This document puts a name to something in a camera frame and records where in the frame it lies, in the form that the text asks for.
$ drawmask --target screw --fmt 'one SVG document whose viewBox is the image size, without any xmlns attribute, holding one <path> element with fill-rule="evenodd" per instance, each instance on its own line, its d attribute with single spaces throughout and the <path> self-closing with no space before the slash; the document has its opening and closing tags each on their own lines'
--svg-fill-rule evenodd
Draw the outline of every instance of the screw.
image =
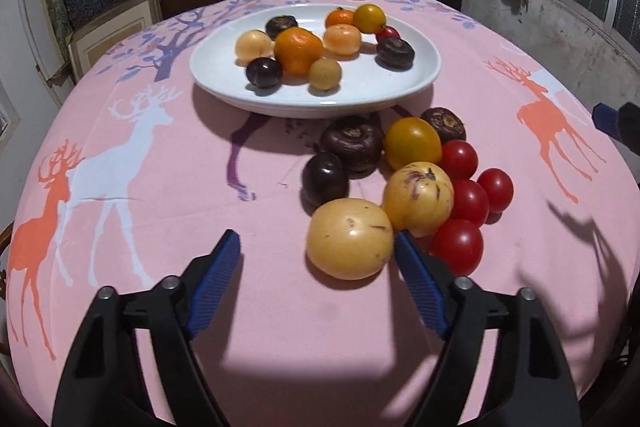
<svg viewBox="0 0 640 427">
<path fill-rule="evenodd" d="M 520 295 L 526 301 L 536 300 L 536 294 L 533 293 L 533 290 L 531 288 L 523 288 L 522 290 L 520 290 Z"/>
<path fill-rule="evenodd" d="M 474 282 L 469 277 L 457 277 L 454 282 L 461 290 L 471 289 L 474 285 Z"/>
<path fill-rule="evenodd" d="M 98 299 L 107 300 L 113 297 L 113 287 L 112 286 L 103 286 L 98 290 Z"/>
<path fill-rule="evenodd" d="M 160 283 L 165 290 L 173 290 L 180 285 L 180 278 L 175 275 L 168 275 Z"/>
</svg>

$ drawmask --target wooden frame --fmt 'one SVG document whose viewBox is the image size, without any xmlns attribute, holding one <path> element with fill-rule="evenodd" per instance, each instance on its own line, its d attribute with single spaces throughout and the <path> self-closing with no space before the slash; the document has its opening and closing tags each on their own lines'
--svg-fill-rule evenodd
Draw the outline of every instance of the wooden frame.
<svg viewBox="0 0 640 427">
<path fill-rule="evenodd" d="M 161 20 L 159 0 L 126 0 L 73 32 L 67 45 L 76 80 L 116 44 Z"/>
</svg>

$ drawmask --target red cherry tomato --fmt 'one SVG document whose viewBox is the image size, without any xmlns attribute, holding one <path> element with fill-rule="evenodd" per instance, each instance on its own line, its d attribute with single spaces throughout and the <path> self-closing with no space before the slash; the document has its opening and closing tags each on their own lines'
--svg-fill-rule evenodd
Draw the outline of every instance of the red cherry tomato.
<svg viewBox="0 0 640 427">
<path fill-rule="evenodd" d="M 489 198 L 479 184 L 471 180 L 453 180 L 453 210 L 450 219 L 466 219 L 482 227 L 489 216 Z"/>
<path fill-rule="evenodd" d="M 452 180 L 468 180 L 478 169 L 478 154 L 468 142 L 451 140 L 442 146 L 439 165 Z"/>
<path fill-rule="evenodd" d="M 398 33 L 398 30 L 392 28 L 391 26 L 385 26 L 378 33 L 376 33 L 376 41 L 380 42 L 385 37 L 396 37 L 399 39 L 400 33 Z"/>
<path fill-rule="evenodd" d="M 489 197 L 489 212 L 500 214 L 513 200 L 513 182 L 500 169 L 487 169 L 478 178 L 478 184 Z"/>
<path fill-rule="evenodd" d="M 453 275 L 470 275 L 480 264 L 484 240 L 480 229 L 464 219 L 442 225 L 431 241 L 430 253 L 442 259 Z"/>
</svg>

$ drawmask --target pink tablecloth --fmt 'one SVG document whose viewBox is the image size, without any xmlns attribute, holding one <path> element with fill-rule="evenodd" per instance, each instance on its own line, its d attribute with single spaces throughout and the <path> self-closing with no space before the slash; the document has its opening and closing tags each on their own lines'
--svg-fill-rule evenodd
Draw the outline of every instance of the pink tablecloth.
<svg viewBox="0 0 640 427">
<path fill-rule="evenodd" d="M 194 343 L 231 424 L 404 422 L 441 346 L 420 325 L 397 269 L 349 287 L 305 263 L 300 172 L 326 122 L 250 116 L 195 87 L 189 71 L 194 45 L 212 28 L 299 2 L 340 0 L 229 0 L 166 20 L 103 57 L 60 111 L 28 176 L 9 267 L 15 369 L 43 418 L 96 288 L 138 291 L 179 274 L 231 228 L 242 239 L 241 277 Z M 480 171 L 513 177 L 513 204 L 482 227 L 474 279 L 503 293 L 527 285 L 543 298 L 583 393 L 638 275 L 633 177 L 588 112 L 505 39 L 432 0 L 380 4 L 442 54 L 433 89 L 402 106 L 414 115 L 452 109 Z M 381 118 L 386 128 L 398 115 Z M 383 184 L 377 172 L 352 182 L 351 195 L 380 202 Z M 495 338 L 486 338 L 466 417 L 488 378 Z M 148 338 L 141 342 L 156 413 L 170 418 Z"/>
</svg>

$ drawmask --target white plate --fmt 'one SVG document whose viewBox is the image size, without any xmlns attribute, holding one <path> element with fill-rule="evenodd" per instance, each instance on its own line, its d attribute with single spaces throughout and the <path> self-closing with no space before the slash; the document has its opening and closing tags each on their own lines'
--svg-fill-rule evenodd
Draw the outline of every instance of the white plate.
<svg viewBox="0 0 640 427">
<path fill-rule="evenodd" d="M 285 74 L 283 84 L 268 94 L 255 89 L 236 64 L 236 39 L 247 30 L 264 30 L 269 19 L 293 15 L 298 25 L 322 38 L 324 19 L 335 4 L 280 6 L 228 22 L 197 45 L 190 68 L 196 84 L 220 100 L 247 111 L 283 118 L 331 118 L 359 112 L 378 111 L 428 87 L 440 72 L 436 46 L 418 30 L 393 17 L 387 23 L 415 50 L 414 65 L 406 71 L 390 71 L 375 60 L 375 36 L 363 35 L 357 58 L 342 60 L 340 89 L 318 96 L 302 78 Z"/>
</svg>

